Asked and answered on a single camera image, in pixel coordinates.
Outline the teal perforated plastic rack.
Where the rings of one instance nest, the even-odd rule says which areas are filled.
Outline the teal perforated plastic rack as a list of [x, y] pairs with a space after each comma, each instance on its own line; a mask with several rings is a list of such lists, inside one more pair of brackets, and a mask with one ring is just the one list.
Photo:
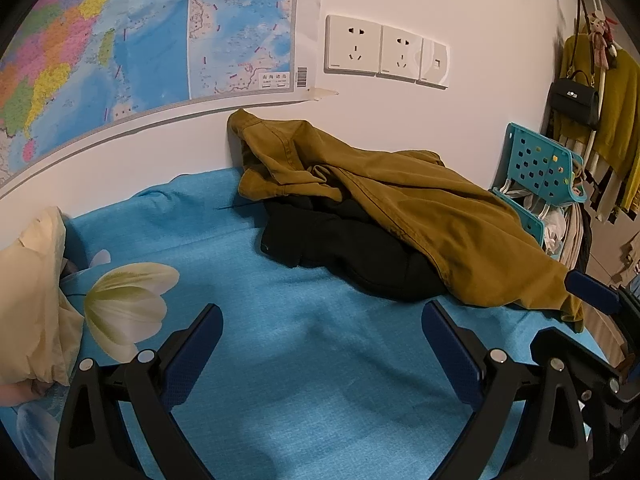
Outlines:
[[585, 203], [582, 158], [540, 133], [511, 122], [506, 178], [491, 192], [518, 215], [524, 231], [554, 260], [568, 235], [567, 215]]

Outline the mustard olive jacket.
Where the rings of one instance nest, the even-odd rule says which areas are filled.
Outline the mustard olive jacket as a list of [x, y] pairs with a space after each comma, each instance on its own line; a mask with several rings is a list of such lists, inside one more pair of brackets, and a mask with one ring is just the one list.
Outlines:
[[306, 120], [262, 119], [237, 110], [240, 194], [249, 200], [356, 200], [366, 214], [434, 266], [465, 304], [559, 312], [579, 332], [582, 302], [565, 288], [566, 267], [527, 234], [512, 207], [447, 168], [430, 151], [366, 151]]

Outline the colourful wall map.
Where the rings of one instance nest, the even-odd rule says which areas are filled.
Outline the colourful wall map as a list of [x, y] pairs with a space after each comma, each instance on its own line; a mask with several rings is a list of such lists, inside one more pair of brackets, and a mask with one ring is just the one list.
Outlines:
[[1, 57], [1, 189], [175, 107], [304, 102], [321, 0], [36, 0]]

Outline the black handbag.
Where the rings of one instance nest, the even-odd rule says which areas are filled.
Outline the black handbag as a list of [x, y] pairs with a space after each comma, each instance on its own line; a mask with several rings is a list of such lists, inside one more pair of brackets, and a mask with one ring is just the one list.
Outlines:
[[585, 127], [595, 127], [599, 116], [599, 91], [583, 70], [553, 81], [549, 90], [552, 110]]

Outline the cream pillow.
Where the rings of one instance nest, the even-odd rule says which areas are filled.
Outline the cream pillow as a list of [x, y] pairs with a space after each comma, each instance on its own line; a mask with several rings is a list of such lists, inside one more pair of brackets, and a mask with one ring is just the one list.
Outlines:
[[70, 383], [84, 317], [60, 287], [66, 229], [43, 209], [1, 251], [1, 382]]

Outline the white wall socket panel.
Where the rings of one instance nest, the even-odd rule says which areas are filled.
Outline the white wall socket panel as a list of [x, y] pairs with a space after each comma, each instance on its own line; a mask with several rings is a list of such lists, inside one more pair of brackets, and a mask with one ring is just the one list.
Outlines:
[[324, 69], [447, 89], [450, 47], [405, 29], [329, 14]]

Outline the black garment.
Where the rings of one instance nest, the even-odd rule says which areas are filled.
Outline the black garment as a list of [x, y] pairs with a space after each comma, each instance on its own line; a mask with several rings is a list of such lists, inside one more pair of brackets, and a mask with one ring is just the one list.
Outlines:
[[325, 268], [370, 296], [403, 304], [446, 292], [420, 250], [387, 231], [352, 197], [290, 195], [264, 201], [260, 249], [289, 268]]

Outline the pink blanket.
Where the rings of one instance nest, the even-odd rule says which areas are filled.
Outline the pink blanket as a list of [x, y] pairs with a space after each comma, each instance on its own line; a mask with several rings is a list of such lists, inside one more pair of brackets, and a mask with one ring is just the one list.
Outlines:
[[51, 385], [46, 382], [38, 382], [38, 380], [33, 379], [26, 379], [15, 384], [1, 385], [0, 405], [12, 408], [12, 406], [40, 399], [50, 387]]

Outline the hanging yellow clothes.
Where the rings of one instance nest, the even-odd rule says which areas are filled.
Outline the hanging yellow clothes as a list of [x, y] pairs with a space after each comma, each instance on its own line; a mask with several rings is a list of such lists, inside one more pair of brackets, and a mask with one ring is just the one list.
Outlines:
[[559, 78], [583, 70], [599, 91], [595, 127], [585, 127], [554, 111], [555, 139], [565, 138], [591, 148], [620, 181], [615, 206], [633, 219], [639, 215], [639, 63], [626, 51], [608, 55], [605, 24], [575, 21], [565, 41]]

